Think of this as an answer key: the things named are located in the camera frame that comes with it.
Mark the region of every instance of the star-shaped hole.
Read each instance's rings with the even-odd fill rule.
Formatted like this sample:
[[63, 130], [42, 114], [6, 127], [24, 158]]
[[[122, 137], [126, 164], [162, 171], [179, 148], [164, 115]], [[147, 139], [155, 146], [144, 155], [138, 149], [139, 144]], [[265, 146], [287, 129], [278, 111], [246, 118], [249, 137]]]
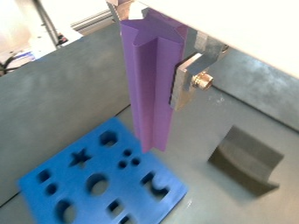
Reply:
[[78, 165], [80, 168], [84, 168], [87, 161], [91, 159], [91, 156], [87, 155], [87, 149], [83, 149], [80, 152], [72, 152], [72, 161], [70, 166]]

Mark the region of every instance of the white wall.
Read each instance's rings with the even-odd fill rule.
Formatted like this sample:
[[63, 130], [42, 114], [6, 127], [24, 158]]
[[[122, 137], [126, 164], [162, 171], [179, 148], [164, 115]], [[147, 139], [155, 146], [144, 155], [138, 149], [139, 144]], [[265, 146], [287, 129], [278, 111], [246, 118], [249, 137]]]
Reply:
[[[42, 4], [56, 29], [66, 32], [71, 32], [71, 24], [108, 9], [106, 0], [42, 0]], [[0, 54], [36, 39], [39, 45], [50, 46], [48, 50], [54, 48], [34, 1], [0, 0]]]
[[0, 0], [0, 53], [27, 44], [31, 37], [23, 14], [12, 0]]

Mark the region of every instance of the hexagonal hole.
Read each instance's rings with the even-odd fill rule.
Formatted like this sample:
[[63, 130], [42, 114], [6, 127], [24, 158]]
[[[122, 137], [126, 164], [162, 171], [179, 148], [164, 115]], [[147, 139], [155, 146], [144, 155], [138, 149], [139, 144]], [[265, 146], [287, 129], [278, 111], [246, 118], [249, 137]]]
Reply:
[[102, 145], [111, 147], [115, 145], [118, 142], [118, 133], [115, 131], [106, 131], [100, 136], [99, 136], [99, 142]]

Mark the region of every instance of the white panel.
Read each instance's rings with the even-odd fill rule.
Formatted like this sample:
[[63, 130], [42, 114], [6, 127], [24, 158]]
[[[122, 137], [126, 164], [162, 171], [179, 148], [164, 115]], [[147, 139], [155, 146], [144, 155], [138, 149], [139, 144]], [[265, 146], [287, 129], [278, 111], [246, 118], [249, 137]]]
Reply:
[[0, 1], [0, 53], [27, 44], [31, 33], [15, 1]]
[[138, 0], [299, 78], [295, 0]]

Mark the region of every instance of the metal bracket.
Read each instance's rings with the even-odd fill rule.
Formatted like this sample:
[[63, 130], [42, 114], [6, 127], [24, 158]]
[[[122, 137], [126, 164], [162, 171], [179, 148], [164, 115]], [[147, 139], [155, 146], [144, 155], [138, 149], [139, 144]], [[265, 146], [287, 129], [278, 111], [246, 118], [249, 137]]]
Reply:
[[213, 77], [209, 75], [211, 65], [229, 53], [230, 47], [206, 33], [198, 31], [194, 45], [195, 53], [178, 67], [172, 85], [171, 107], [175, 110], [191, 101], [195, 88], [209, 89]]
[[107, 0], [107, 6], [118, 23], [128, 19], [142, 19], [148, 12], [148, 7], [136, 0]]

